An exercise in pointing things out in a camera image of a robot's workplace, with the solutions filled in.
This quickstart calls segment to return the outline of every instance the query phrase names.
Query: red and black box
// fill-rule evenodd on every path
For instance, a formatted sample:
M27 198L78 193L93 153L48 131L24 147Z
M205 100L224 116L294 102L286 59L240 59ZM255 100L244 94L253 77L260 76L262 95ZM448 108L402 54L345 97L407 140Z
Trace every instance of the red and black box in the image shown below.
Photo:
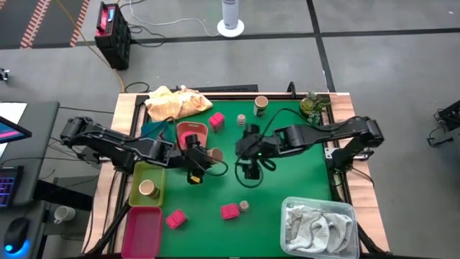
M129 67L131 32L118 4L101 2L94 40L112 68Z

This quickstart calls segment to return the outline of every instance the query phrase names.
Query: keyboard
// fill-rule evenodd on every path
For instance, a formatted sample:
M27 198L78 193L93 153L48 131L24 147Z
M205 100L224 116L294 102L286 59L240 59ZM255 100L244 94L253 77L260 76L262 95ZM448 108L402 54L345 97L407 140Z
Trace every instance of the keyboard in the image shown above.
M0 167L0 208L12 206L23 171L23 166Z

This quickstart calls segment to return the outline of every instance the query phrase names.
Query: yellow cloth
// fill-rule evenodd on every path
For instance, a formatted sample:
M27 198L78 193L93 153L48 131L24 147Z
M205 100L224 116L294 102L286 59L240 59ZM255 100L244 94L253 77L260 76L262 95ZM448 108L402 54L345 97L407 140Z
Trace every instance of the yellow cloth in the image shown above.
M198 91L180 86L180 91L171 93L166 86L160 86L149 93L145 101L152 120L159 122L168 117L180 119L210 109L213 104Z

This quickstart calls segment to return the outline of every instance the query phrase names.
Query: gray floor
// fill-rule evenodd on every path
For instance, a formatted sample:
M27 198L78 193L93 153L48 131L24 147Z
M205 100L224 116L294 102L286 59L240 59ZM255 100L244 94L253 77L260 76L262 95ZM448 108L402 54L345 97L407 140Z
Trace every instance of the gray floor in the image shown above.
M242 1L246 34L311 32L304 1ZM325 32L460 27L457 1L314 1ZM205 19L210 33L220 20L219 1L146 0L135 12L151 22L180 17ZM98 1L91 0L83 32L93 34ZM124 14L131 20L130 10ZM183 22L152 28L167 37L203 36L202 26ZM430 148L432 114L460 96L460 34L325 38L337 91L350 92L359 115L375 118L386 141L369 162L390 244L397 255L458 258L460 184L458 153ZM58 100L63 106L112 111L119 93L113 73L85 47L0 50L12 71L0 100ZM260 91L327 91L314 39L168 43L157 49L132 46L126 83L152 88L259 84ZM90 116L109 126L110 114L60 110L54 136L65 120ZM63 155L51 150L49 156ZM43 175L89 176L96 169L79 162L46 161ZM56 247L66 245L65 252ZM81 242L53 240L45 258L76 255Z

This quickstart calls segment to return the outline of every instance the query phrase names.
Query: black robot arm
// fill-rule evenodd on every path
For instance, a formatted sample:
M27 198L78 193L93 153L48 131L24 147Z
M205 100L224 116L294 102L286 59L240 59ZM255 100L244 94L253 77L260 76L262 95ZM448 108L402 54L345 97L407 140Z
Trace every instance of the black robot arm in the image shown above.
M203 169L209 169L212 162L204 155L207 149L200 146L196 135L186 137L187 150L179 150L175 143L131 137L107 129L88 117L69 119L60 139L61 144L69 148L79 145L89 147L95 151L95 159L108 157L116 170L128 174L134 172L134 165L139 161L164 168L187 168L187 179L191 184L203 182Z
M314 144L353 137L343 148L332 153L332 165L337 171L348 170L353 157L367 147L378 147L384 138L378 124L368 117L353 117L345 122L327 127L312 127L294 124L275 129L269 137L260 134L259 126L250 124L243 132L243 138L236 143L236 155L250 164L238 164L248 179L259 179L258 161L268 170L276 168L270 158L298 155Z

